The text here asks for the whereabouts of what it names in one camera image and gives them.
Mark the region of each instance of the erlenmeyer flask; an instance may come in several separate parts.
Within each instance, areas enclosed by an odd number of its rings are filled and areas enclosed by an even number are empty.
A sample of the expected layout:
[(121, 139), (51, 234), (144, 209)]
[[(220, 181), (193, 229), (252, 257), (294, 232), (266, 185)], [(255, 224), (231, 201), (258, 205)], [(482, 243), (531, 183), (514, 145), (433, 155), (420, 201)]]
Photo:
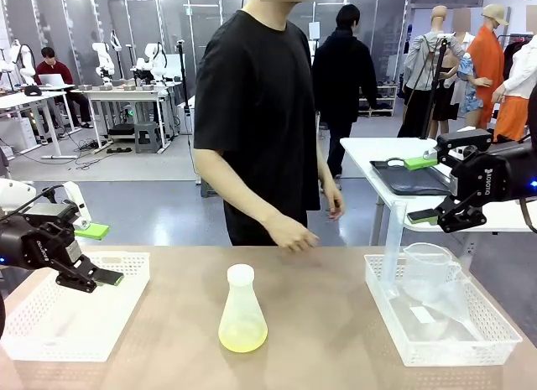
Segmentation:
[(269, 333), (253, 292), (253, 278), (253, 268), (247, 264), (236, 264), (227, 270), (229, 294), (218, 337), (229, 351), (254, 351), (265, 342)]

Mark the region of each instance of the orange garment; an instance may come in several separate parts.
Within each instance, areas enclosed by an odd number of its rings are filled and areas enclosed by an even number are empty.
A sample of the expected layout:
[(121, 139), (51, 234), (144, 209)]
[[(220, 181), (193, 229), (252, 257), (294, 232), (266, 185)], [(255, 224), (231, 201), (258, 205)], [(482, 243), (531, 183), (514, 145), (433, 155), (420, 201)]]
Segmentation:
[(529, 99), (519, 96), (506, 96), (500, 107), (496, 128), (494, 129), (494, 141), (498, 135), (519, 141), (524, 135), (524, 128), (528, 122)]
[(483, 25), (468, 48), (468, 53), (472, 57), (477, 78), (486, 77), (493, 81), (493, 84), (489, 87), (479, 86), (477, 88), (477, 97), (483, 101), (479, 127), (487, 128), (487, 123), (493, 117), (493, 93), (503, 84), (503, 63), (505, 59), (502, 46), (500, 46), (494, 32), (491, 32)]

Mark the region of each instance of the black tray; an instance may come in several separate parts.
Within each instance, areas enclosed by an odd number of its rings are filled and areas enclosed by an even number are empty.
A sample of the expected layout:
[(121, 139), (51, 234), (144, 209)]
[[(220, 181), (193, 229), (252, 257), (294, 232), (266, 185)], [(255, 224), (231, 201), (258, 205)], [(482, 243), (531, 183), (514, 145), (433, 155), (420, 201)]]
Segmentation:
[(401, 159), (370, 161), (375, 172), (396, 195), (450, 195), (440, 172), (425, 168), (408, 170)]

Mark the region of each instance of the brown table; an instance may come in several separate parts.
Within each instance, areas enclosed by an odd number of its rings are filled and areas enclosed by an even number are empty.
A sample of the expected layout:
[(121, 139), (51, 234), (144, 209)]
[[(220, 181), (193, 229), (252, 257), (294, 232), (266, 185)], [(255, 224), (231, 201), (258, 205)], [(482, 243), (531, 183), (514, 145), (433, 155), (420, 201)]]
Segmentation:
[[(13, 362), (0, 351), (2, 390), (537, 389), (537, 350), (524, 335), (503, 367), (404, 367), (364, 281), (363, 255), (379, 247), (300, 255), (276, 248), (85, 250), (152, 256), (151, 281), (114, 352), (107, 363), (43, 363)], [(217, 336), (226, 270), (235, 263), (255, 268), (269, 327), (267, 342), (246, 355), (227, 351)], [(8, 313), (45, 274), (34, 273), (8, 297)]]

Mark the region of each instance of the beige hat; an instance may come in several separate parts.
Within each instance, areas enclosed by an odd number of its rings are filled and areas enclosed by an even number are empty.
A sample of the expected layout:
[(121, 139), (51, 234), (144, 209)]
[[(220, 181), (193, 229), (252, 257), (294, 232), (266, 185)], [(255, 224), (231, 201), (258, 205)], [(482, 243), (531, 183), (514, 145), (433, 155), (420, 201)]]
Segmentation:
[(499, 4), (490, 4), (483, 9), (483, 17), (495, 19), (500, 25), (509, 25), (505, 20), (505, 7)]

